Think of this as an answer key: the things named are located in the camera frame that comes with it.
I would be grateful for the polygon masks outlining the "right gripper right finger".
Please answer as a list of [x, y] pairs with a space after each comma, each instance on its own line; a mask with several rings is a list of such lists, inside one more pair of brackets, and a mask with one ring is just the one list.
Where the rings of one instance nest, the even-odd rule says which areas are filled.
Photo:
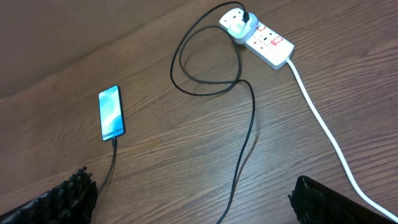
[[301, 224], [394, 224], [305, 175], [288, 198]]

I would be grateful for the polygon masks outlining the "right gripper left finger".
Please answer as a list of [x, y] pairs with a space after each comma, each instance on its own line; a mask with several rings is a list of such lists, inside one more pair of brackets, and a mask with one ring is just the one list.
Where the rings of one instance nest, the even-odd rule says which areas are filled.
[[1, 215], [1, 224], [88, 224], [98, 198], [98, 188], [87, 173], [78, 169], [68, 180], [19, 207]]

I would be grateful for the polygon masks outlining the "blue Galaxy smartphone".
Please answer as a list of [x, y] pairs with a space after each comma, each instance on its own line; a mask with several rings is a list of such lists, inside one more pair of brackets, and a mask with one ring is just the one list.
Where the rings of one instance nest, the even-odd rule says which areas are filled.
[[126, 132], [123, 103], [119, 85], [98, 94], [101, 138], [103, 141], [122, 136]]

